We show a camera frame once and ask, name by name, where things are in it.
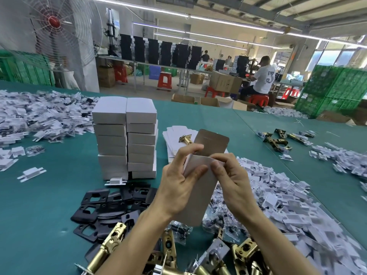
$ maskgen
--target red fan hub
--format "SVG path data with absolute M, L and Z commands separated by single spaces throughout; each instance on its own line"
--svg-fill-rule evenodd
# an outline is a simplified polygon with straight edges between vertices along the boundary
M 56 16 L 50 16 L 48 18 L 48 22 L 51 25 L 51 27 L 58 29 L 61 26 L 60 20 Z

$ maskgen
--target stack of white boxes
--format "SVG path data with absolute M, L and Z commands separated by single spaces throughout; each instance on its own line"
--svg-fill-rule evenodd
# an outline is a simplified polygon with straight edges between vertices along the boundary
M 151 99 L 128 98 L 126 106 L 128 171 L 133 179 L 154 179 L 157 173 L 157 110 Z
M 105 96 L 99 99 L 92 112 L 104 180 L 128 179 L 126 106 L 125 97 Z

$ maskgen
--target man in white t-shirt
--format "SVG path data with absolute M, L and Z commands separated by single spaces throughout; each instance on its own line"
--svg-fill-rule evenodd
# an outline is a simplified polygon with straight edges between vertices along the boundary
M 250 76 L 251 82 L 256 81 L 253 86 L 244 87 L 241 89 L 240 98 L 244 100 L 248 95 L 267 95 L 275 80 L 276 69 L 270 65 L 270 57 L 264 56 L 259 63 L 260 69 Z

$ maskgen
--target person's left hand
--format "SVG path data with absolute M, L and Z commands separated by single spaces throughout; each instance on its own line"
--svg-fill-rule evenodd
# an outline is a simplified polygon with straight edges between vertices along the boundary
M 198 166 L 185 178 L 185 160 L 189 154 L 203 148 L 204 145 L 192 143 L 178 150 L 172 163 L 163 167 L 161 183 L 150 207 L 168 218 L 173 218 L 185 208 L 196 181 L 208 170 L 205 165 Z

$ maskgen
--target blue plastic crate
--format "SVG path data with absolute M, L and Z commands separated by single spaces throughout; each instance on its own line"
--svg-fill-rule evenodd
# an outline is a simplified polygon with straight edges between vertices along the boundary
M 161 67 L 149 66 L 149 79 L 159 80 L 160 72 L 161 72 Z

